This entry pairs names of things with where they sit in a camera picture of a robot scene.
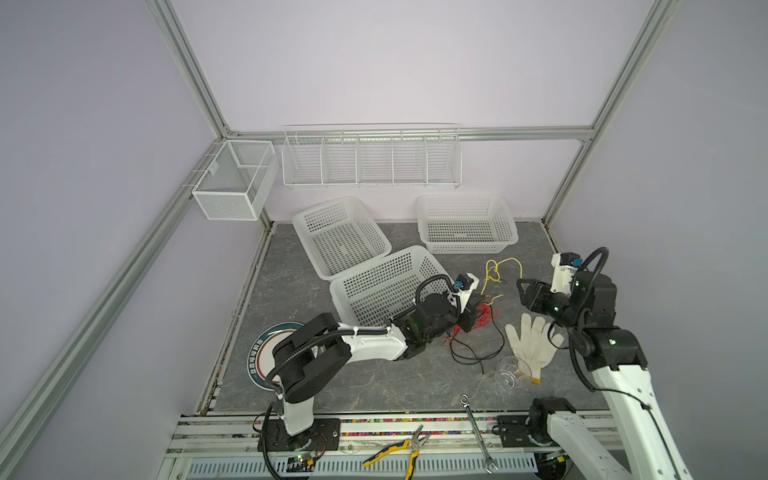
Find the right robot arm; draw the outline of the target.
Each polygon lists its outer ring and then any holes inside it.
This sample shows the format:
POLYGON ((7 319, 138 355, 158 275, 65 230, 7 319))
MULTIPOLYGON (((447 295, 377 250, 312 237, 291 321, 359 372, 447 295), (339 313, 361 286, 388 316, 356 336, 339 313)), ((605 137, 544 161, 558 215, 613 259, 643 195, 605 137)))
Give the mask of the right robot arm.
POLYGON ((689 479, 657 402, 648 361, 636 336, 615 324, 617 287, 603 269, 609 250, 553 257, 550 282, 519 279, 521 304, 567 332, 568 353, 580 382, 606 399, 629 461, 623 466, 597 440, 572 404, 537 398, 528 431, 538 444, 558 447, 587 479, 689 479))

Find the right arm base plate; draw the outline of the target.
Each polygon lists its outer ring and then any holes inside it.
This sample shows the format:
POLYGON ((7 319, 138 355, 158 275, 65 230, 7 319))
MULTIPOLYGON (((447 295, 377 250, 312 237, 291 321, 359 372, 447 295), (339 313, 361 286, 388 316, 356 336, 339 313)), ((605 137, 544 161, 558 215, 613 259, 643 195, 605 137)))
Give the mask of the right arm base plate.
POLYGON ((505 448, 541 446, 538 424, 529 415, 499 415, 491 432, 499 437, 505 448))

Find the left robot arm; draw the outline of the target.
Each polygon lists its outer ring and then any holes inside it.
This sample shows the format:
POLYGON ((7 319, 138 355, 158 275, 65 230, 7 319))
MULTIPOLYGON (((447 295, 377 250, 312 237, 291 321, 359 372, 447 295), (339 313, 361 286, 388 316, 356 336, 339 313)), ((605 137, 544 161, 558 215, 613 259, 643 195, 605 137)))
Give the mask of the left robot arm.
POLYGON ((350 326, 323 313, 281 340, 270 352, 273 367, 264 382, 276 394, 286 433, 313 428, 314 397, 346 364, 408 360, 456 328, 471 331, 479 284, 471 273, 434 275, 418 284, 413 305, 382 327, 350 326))

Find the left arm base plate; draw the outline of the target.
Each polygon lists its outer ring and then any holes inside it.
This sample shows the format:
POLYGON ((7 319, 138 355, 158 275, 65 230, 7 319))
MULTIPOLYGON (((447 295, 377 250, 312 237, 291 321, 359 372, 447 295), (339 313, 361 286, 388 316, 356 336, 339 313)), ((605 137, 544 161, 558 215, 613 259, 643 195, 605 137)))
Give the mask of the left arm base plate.
POLYGON ((279 418, 271 418, 267 422, 267 432, 262 433, 258 449, 267 446, 269 453, 293 451, 336 451, 341 437, 341 420, 339 418, 316 418, 312 426, 302 433, 289 435, 284 422, 279 418))

